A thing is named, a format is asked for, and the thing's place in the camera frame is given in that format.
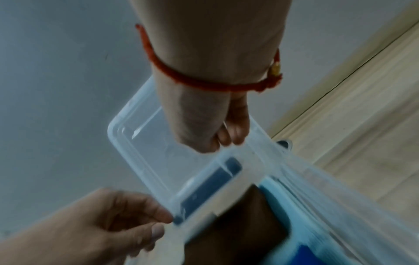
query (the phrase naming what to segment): bright blue item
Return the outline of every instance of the bright blue item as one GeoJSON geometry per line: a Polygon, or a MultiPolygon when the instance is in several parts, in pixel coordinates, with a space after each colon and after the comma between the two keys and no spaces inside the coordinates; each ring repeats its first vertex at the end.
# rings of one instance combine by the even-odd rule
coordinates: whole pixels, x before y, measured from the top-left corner
{"type": "Polygon", "coordinates": [[[289,231],[289,238],[271,251],[262,265],[289,265],[300,245],[308,246],[326,265],[359,264],[345,255],[327,227],[279,179],[267,177],[259,189],[275,216],[289,231]]]}
{"type": "Polygon", "coordinates": [[[318,259],[307,246],[300,246],[289,265],[326,265],[318,259]]]}

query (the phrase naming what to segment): light blue plastic container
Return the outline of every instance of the light blue plastic container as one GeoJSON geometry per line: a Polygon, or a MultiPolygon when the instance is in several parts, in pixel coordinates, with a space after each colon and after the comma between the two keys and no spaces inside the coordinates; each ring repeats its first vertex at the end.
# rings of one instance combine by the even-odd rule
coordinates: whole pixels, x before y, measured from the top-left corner
{"type": "Polygon", "coordinates": [[[108,136],[184,240],[252,183],[279,178],[365,264],[419,264],[419,233],[278,146],[252,120],[244,145],[202,155],[174,140],[150,78],[108,127],[108,136]]]}

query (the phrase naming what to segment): red string bracelet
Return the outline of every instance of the red string bracelet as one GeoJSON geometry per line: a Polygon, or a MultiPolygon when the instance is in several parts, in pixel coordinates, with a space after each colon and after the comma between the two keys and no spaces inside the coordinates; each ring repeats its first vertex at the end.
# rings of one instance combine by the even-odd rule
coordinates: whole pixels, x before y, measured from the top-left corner
{"type": "Polygon", "coordinates": [[[258,91],[262,92],[267,88],[274,88],[281,83],[282,73],[281,64],[279,60],[279,49],[276,50],[274,56],[274,62],[269,67],[267,77],[257,83],[250,84],[224,84],[224,83],[213,83],[203,80],[198,80],[189,76],[185,76],[172,68],[164,64],[154,53],[153,46],[151,45],[150,39],[148,38],[147,32],[144,27],[136,24],[138,32],[141,36],[141,41],[145,52],[147,53],[148,59],[162,71],[165,75],[171,77],[176,83],[181,83],[190,87],[199,88],[202,90],[218,91],[218,92],[246,92],[246,91],[258,91]]]}

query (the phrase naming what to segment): gray surface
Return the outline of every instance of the gray surface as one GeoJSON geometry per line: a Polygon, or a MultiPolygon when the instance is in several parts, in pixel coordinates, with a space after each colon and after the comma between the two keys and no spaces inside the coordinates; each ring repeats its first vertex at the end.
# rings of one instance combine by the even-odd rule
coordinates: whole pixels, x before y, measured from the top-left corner
{"type": "MultiPolygon", "coordinates": [[[[268,128],[409,2],[296,0],[285,80],[251,96],[252,115],[268,128]]],[[[99,186],[145,190],[106,135],[150,75],[135,22],[120,0],[0,1],[0,231],[99,186]]]]}

